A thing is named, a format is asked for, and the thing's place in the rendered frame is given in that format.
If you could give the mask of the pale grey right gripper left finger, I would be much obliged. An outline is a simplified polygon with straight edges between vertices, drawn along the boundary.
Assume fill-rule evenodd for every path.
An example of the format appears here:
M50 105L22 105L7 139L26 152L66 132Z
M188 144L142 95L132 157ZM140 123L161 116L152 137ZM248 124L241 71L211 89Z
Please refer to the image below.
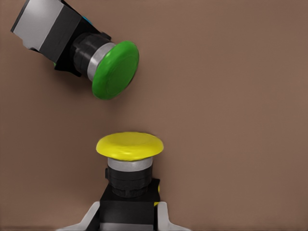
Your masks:
M89 208L83 219L74 225L56 229L55 231L85 231L86 228L90 225L90 222L93 220L94 215L99 210L100 202L94 202Z

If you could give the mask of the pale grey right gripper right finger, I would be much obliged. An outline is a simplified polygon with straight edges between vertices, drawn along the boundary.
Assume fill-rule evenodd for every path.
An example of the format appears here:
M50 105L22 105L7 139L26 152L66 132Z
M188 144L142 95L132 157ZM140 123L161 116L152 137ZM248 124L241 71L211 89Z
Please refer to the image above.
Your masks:
M157 205L157 229L158 231L192 231L170 222L166 202L159 202Z

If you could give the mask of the green mushroom push-button switch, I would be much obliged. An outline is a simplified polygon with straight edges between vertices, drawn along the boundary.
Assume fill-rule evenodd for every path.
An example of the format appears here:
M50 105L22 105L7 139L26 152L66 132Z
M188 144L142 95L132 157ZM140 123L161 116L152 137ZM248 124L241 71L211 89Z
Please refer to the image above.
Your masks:
M11 32L27 49L51 60L55 70L88 78L101 100L120 94L138 68L133 42L113 43L65 0L26 0Z

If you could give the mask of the yellow mushroom push-button switch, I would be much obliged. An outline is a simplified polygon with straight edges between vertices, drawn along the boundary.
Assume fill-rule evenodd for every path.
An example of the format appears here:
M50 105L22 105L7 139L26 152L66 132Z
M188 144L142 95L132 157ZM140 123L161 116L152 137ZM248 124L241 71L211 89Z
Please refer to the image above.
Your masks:
M107 157L108 185L100 198L99 231L157 231L160 180L153 157L164 149L156 136L120 132L101 138L96 151Z

